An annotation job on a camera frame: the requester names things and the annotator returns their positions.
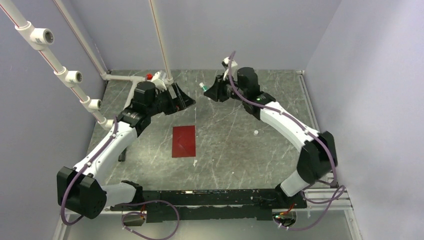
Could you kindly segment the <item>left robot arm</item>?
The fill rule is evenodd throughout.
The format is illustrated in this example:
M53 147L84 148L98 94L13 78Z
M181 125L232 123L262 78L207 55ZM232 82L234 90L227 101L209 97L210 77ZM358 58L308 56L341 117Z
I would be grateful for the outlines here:
M150 125L153 116L172 115L196 103L177 83L170 86L175 97L169 88L160 89L151 81L139 82L129 106L112 121L112 129L97 146L72 168L64 166L58 171L57 201L65 225L75 223L67 220L66 210L80 218L94 219L107 207L123 204L137 210L143 205L141 185L129 180L105 185L105 178L121 153Z

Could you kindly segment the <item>green glue stick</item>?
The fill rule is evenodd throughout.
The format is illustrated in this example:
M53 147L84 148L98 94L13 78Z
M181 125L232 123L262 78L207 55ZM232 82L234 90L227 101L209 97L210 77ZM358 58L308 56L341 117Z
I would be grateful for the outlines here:
M200 88L202 89L202 91L205 93L206 91L208 91L209 90L209 87L208 86L206 86L203 82L201 82L200 84L199 84L199 86L200 86Z

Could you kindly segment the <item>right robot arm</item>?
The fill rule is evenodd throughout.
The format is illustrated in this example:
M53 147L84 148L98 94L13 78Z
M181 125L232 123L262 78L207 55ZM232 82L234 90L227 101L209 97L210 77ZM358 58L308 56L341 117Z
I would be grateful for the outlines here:
M241 101L248 114L274 128L298 150L296 169L275 188L278 191L275 200L280 207L289 207L295 195L335 171L338 160L334 136L302 123L273 96L262 91L253 68L226 70L215 77L212 86L202 82L199 86L203 95L214 102Z

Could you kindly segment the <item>red envelope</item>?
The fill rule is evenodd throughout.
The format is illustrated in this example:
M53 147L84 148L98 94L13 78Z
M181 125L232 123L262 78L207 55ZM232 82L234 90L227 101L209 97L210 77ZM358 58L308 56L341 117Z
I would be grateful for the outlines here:
M172 158L196 156L196 129L194 125L172 128Z

